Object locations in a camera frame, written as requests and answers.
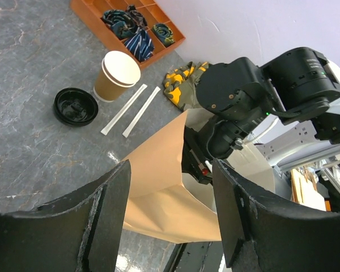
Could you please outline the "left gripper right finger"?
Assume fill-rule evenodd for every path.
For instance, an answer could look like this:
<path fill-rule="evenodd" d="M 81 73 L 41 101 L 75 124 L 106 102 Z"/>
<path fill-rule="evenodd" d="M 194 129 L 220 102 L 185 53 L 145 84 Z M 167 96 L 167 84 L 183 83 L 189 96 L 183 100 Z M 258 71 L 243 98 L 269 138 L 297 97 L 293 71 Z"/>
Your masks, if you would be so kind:
<path fill-rule="evenodd" d="M 233 271 L 340 271 L 340 213 L 284 199 L 215 160 L 212 185 Z"/>

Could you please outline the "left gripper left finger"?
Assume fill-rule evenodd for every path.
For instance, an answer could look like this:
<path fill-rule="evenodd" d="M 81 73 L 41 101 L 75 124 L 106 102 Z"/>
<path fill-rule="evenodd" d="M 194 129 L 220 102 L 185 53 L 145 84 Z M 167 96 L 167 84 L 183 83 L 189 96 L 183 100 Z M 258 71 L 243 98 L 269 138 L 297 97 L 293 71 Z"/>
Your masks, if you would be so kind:
<path fill-rule="evenodd" d="M 0 271 L 115 271 L 129 161 L 29 211 L 0 213 Z"/>

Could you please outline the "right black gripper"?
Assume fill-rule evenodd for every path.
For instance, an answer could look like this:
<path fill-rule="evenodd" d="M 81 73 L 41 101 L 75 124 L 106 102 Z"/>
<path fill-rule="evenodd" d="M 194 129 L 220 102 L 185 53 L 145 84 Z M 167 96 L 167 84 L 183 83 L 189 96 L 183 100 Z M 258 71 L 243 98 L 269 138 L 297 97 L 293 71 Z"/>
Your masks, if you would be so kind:
<path fill-rule="evenodd" d="M 200 184 L 213 184 L 212 173 L 206 165 L 207 158 L 197 143 L 197 132 L 184 128 L 184 145 L 182 149 L 182 172 L 188 173 Z"/>

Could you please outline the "brown paper bag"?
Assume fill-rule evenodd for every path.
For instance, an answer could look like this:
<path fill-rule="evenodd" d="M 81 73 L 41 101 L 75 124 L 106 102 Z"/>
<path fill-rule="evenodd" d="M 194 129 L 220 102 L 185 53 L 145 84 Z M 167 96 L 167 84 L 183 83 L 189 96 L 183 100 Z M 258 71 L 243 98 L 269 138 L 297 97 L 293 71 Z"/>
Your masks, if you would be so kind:
<path fill-rule="evenodd" d="M 124 229 L 171 243 L 220 241 L 213 187 L 181 168 L 184 128 L 202 128 L 212 117 L 189 109 L 127 157 L 131 183 Z"/>

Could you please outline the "stack of paper cups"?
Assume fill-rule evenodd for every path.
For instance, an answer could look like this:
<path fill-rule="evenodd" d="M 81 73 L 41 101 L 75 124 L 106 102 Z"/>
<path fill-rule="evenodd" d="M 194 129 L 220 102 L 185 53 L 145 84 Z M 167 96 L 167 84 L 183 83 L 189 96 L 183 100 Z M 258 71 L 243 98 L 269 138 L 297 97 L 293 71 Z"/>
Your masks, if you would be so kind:
<path fill-rule="evenodd" d="M 118 99 L 141 78 L 141 70 L 128 54 L 112 50 L 101 61 L 101 69 L 93 87 L 96 97 L 106 103 Z"/>

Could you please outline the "stack of black lids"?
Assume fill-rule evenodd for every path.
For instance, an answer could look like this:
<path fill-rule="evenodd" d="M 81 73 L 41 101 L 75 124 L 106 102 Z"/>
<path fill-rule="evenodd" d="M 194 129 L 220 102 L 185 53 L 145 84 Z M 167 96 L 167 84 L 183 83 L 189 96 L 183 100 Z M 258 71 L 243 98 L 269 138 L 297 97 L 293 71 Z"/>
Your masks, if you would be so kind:
<path fill-rule="evenodd" d="M 97 101 L 90 93 L 80 88 L 64 88 L 54 98 L 54 116 L 67 126 L 89 125 L 96 118 L 98 112 Z"/>

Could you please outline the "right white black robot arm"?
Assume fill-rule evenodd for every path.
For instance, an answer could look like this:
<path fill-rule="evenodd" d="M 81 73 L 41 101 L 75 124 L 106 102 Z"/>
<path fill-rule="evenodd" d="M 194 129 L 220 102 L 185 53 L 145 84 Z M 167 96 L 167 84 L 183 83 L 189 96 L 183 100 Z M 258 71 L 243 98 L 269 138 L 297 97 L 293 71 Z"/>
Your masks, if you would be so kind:
<path fill-rule="evenodd" d="M 208 164 L 241 150 L 269 115 L 294 124 L 260 147 L 271 165 L 319 142 L 340 144 L 340 67 L 308 47 L 262 66 L 246 57 L 211 65 L 195 85 L 195 99 L 212 116 L 199 131 L 185 128 L 181 165 L 201 184 L 212 182 Z"/>

